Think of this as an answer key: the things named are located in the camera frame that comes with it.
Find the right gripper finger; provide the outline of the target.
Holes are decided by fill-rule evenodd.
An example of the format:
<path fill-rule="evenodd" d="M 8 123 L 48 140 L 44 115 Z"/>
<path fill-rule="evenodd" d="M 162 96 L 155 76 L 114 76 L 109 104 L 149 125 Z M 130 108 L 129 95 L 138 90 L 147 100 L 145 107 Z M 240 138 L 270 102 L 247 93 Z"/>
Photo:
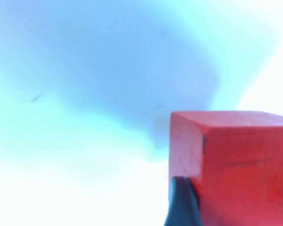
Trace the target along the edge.
<path fill-rule="evenodd" d="M 165 226 L 202 226 L 199 196 L 188 177 L 173 177 Z"/>

